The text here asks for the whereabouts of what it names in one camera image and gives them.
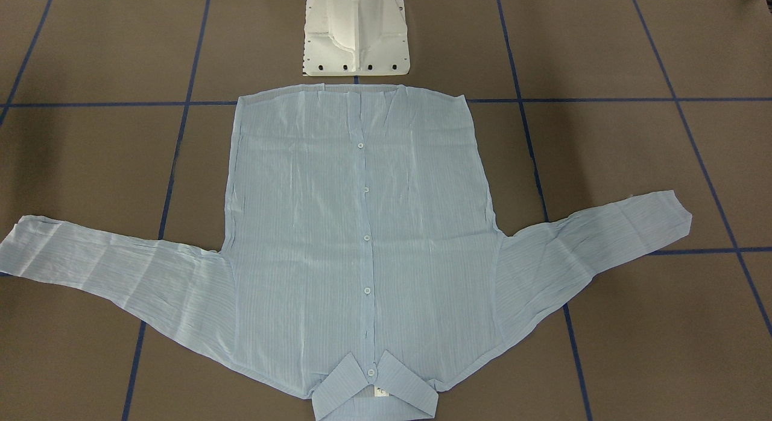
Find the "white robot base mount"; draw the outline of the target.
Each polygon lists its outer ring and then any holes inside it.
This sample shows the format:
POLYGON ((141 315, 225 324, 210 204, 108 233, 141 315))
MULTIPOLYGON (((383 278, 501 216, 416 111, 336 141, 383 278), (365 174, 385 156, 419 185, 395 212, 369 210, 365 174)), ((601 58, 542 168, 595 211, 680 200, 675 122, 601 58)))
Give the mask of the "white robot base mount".
POLYGON ((306 0, 302 73, 391 77, 411 69, 403 0, 306 0))

